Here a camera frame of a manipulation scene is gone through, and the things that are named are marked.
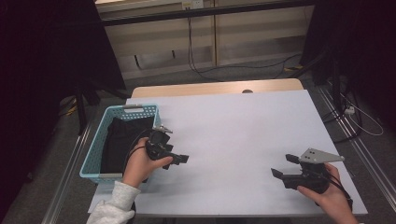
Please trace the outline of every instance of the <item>basket handle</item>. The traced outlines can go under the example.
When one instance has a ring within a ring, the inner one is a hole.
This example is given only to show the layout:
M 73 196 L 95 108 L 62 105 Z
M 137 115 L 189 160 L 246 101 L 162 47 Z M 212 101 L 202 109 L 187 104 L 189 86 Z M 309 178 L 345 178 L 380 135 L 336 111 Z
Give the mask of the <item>basket handle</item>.
M 124 109 L 125 113 L 136 113 L 145 111 L 142 105 L 123 105 L 122 109 Z
M 122 178 L 122 174 L 99 174 L 99 178 Z

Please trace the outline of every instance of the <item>table surface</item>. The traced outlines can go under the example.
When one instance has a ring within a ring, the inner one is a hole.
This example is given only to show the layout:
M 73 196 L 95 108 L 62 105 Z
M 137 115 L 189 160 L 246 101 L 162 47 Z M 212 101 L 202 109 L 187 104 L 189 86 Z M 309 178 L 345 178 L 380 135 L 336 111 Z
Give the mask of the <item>table surface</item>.
M 243 90 L 257 93 L 233 94 Z M 143 97 L 144 92 L 150 97 Z M 127 103 L 158 104 L 164 125 L 172 126 L 168 128 L 174 131 L 169 142 L 175 146 L 174 152 L 191 156 L 186 164 L 173 165 L 168 171 L 156 170 L 148 183 L 142 185 L 142 193 L 136 198 L 140 216 L 322 214 L 298 192 L 284 189 L 270 172 L 270 168 L 276 168 L 286 174 L 299 174 L 299 166 L 286 162 L 284 156 L 302 154 L 309 147 L 338 154 L 299 80 L 142 87 L 134 90 Z M 213 119 L 213 113 L 223 116 Z M 247 118 L 238 119 L 241 115 Z M 203 146 L 203 139 L 211 147 Z M 341 162 L 335 165 L 355 200 L 354 212 L 366 214 L 345 165 Z

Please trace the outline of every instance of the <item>wall outlet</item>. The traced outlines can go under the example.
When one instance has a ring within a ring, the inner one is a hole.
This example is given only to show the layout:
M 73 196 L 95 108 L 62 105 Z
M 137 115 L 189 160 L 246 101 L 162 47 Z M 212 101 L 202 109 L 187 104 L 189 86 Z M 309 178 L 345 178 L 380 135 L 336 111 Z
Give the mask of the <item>wall outlet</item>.
M 183 9 L 183 10 L 192 9 L 191 1 L 182 1 L 181 2 L 181 9 Z
M 192 0 L 191 6 L 193 9 L 204 8 L 204 0 Z
M 350 115 L 355 114 L 355 107 L 353 107 L 352 105 L 350 105 L 349 107 L 346 108 L 345 113 L 346 113 L 346 114 L 350 114 Z

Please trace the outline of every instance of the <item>black curtain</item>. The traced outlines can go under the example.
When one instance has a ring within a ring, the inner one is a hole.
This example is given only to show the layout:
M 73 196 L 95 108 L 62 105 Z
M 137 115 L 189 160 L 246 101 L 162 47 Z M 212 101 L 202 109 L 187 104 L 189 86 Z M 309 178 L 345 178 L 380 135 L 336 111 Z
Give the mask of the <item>black curtain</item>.
M 375 113 L 396 130 L 396 3 L 369 0 L 322 1 L 314 10 L 301 64 L 318 57 L 330 47 L 332 54 L 313 68 L 316 84 L 332 75 L 332 59 L 340 74 L 349 78 L 348 87 L 357 91 Z
M 99 21 L 92 0 L 0 0 L 0 220 L 45 152 L 76 80 L 125 88 Z

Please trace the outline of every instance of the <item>human hand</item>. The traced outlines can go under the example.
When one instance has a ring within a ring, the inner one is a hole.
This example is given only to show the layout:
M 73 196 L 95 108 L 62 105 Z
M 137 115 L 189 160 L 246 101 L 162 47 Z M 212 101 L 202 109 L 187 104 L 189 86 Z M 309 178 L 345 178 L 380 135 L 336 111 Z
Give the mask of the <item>human hand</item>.
M 335 166 L 330 165 L 329 163 L 325 163 L 325 166 L 331 175 L 340 180 L 340 174 L 338 173 L 338 169 Z M 303 186 L 297 187 L 297 190 L 300 191 L 305 197 L 310 198 L 315 203 L 317 203 L 320 208 L 337 224 L 358 223 L 358 220 L 353 216 L 352 211 L 349 208 L 344 192 L 335 185 L 330 184 L 329 188 L 322 194 L 318 194 L 313 190 Z
M 163 167 L 172 162 L 172 157 L 165 157 L 152 161 L 146 152 L 147 137 L 140 138 L 134 147 L 134 153 L 129 158 L 126 165 L 122 182 L 134 188 L 138 188 L 140 183 L 147 179 L 155 169 Z

